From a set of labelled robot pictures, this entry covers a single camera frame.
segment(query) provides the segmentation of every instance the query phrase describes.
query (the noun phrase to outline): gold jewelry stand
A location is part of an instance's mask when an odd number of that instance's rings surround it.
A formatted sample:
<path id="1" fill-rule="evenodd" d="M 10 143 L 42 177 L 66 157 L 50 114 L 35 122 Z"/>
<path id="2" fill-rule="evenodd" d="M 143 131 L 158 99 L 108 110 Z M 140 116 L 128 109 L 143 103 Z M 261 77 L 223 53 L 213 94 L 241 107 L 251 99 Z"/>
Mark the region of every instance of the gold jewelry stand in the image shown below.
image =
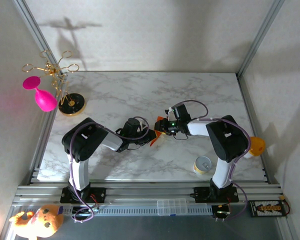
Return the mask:
<path id="1" fill-rule="evenodd" d="M 40 52 L 40 57 L 46 59 L 45 68 L 33 66 L 31 63 L 27 63 L 22 67 L 22 71 L 25 73 L 30 72 L 33 69 L 38 69 L 44 72 L 45 76 L 52 76 L 51 85 L 56 89 L 56 97 L 60 96 L 58 108 L 60 112 L 66 116 L 75 116 L 80 114 L 86 107 L 85 98 L 79 93 L 68 93 L 68 84 L 66 81 L 67 74 L 62 73 L 62 70 L 66 69 L 70 73 L 77 72 L 79 70 L 78 64 L 70 64 L 69 66 L 60 67 L 59 63 L 62 59 L 71 58 L 73 53 L 71 51 L 64 51 L 57 64 L 52 64 L 48 56 L 51 55 L 49 50 Z"/>

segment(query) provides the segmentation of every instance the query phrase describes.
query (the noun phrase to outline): pink wine glass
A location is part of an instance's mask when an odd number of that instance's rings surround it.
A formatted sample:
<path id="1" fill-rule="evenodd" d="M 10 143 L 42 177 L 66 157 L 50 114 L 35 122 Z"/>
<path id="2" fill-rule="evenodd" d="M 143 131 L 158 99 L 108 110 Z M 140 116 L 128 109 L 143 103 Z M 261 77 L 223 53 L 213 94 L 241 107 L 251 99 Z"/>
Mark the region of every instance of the pink wine glass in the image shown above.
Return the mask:
<path id="1" fill-rule="evenodd" d="M 58 102 L 55 97 L 48 91 L 38 89 L 41 80 L 38 76 L 30 76 L 23 81 L 23 88 L 26 90 L 35 89 L 34 99 L 36 104 L 44 112 L 50 112 L 56 108 Z"/>

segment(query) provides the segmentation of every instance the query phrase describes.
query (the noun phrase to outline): gray floor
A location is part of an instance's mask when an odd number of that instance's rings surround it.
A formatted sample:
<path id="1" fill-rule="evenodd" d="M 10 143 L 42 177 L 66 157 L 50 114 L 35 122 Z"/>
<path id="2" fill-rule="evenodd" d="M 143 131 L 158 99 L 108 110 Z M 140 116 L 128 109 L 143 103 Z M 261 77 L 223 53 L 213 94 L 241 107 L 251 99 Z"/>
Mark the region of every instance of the gray floor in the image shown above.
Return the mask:
<path id="1" fill-rule="evenodd" d="M 233 207 L 238 211 L 242 206 Z M 248 211 L 228 222 L 211 216 L 107 216 L 74 223 L 67 216 L 49 240 L 281 240 L 275 217 L 252 218 Z"/>

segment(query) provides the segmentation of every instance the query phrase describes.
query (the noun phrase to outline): stuffed animal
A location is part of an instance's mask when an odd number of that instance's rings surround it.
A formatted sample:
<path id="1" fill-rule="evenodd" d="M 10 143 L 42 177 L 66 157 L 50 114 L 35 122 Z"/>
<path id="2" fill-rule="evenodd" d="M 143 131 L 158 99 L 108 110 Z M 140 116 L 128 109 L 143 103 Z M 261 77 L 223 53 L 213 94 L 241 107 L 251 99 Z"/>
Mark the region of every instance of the stuffed animal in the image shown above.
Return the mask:
<path id="1" fill-rule="evenodd" d="M 17 235 L 29 240 L 37 237 L 48 238 L 55 234 L 64 222 L 63 207 L 53 204 L 42 206 L 36 213 L 28 211 L 27 219 L 22 219 L 24 211 L 9 219 Z"/>

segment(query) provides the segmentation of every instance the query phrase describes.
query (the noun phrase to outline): marble tabletop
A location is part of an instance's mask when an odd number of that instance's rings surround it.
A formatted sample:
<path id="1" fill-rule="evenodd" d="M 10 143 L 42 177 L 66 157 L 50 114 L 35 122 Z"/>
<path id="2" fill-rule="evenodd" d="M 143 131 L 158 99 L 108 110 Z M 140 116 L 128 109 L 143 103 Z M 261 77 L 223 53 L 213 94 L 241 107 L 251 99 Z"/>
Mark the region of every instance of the marble tabletop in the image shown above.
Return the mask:
<path id="1" fill-rule="evenodd" d="M 128 118 L 142 116 L 153 129 L 158 116 L 183 100 L 199 100 L 209 109 L 208 117 L 232 115 L 236 122 L 252 134 L 248 115 L 234 73 L 164 73 L 164 72 L 76 72 L 68 77 L 69 92 L 82 94 L 85 110 L 78 116 L 64 116 L 59 111 L 51 129 L 40 170 L 39 181 L 69 179 L 69 162 L 62 137 L 87 117 L 115 131 Z M 197 103 L 185 104 L 191 117 L 205 114 Z M 185 136 L 178 133 L 177 138 Z M 207 156 L 212 169 L 194 173 L 197 157 Z M 161 135 L 150 147 L 114 152 L 100 146 L 89 160 L 91 180 L 118 181 L 208 181 L 214 174 L 217 156 L 206 136 L 190 136 L 175 140 Z M 242 158 L 234 180 L 263 181 L 263 164 L 259 157 Z"/>

